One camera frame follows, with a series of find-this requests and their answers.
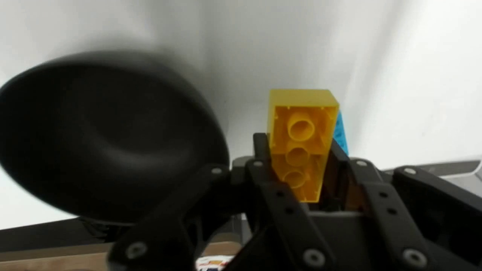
white backdrop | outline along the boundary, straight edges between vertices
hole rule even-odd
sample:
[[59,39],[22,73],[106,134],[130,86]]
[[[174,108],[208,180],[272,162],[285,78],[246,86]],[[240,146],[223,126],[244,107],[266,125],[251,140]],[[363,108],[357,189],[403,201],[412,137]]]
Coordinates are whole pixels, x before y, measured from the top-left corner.
[[[89,49],[172,58],[232,156],[267,129],[269,89],[330,87],[351,155],[380,167],[482,155],[482,1],[0,0],[0,83]],[[0,229],[68,217],[0,174]]]

bolt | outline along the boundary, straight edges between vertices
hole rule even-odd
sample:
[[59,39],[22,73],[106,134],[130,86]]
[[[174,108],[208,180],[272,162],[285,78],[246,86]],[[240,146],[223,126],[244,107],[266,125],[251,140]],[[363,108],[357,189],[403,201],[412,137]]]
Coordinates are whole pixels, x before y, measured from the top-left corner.
[[219,167],[214,167],[214,168],[211,170],[211,173],[213,173],[213,174],[222,174],[222,173],[223,173],[223,170],[222,170],[222,168],[219,168]]
[[323,268],[327,262],[326,256],[315,248],[305,250],[303,260],[311,268]]
[[263,161],[255,161],[254,165],[255,167],[263,167],[264,164],[263,164]]
[[416,174],[418,173],[415,168],[409,168],[409,167],[404,168],[404,171],[409,173],[409,174]]
[[133,242],[130,247],[127,247],[125,256],[127,259],[133,260],[145,256],[147,251],[148,251],[147,242]]
[[413,248],[404,250],[404,260],[406,263],[418,269],[424,269],[428,263],[427,256],[422,251]]
[[366,165],[368,165],[366,161],[363,161],[363,159],[359,159],[357,164],[359,164],[360,167],[366,167]]

